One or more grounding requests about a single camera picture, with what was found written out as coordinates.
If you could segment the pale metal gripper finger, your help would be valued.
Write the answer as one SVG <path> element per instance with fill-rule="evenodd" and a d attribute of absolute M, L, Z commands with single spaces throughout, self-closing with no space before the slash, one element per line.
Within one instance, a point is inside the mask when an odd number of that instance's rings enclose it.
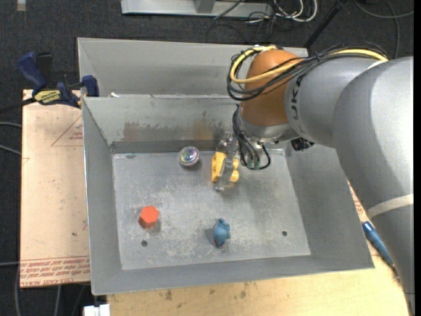
<path fill-rule="evenodd" d="M 224 162 L 226 158 L 219 158 L 216 160 L 216 166 L 219 171 L 218 178 L 216 180 L 216 183 L 214 185 L 214 189 L 218 192 L 224 191 L 226 188 L 224 188 Z"/>
<path fill-rule="evenodd" d="M 230 179 L 234 171 L 233 159 L 226 158 L 224 162 L 224 188 L 230 184 Z"/>

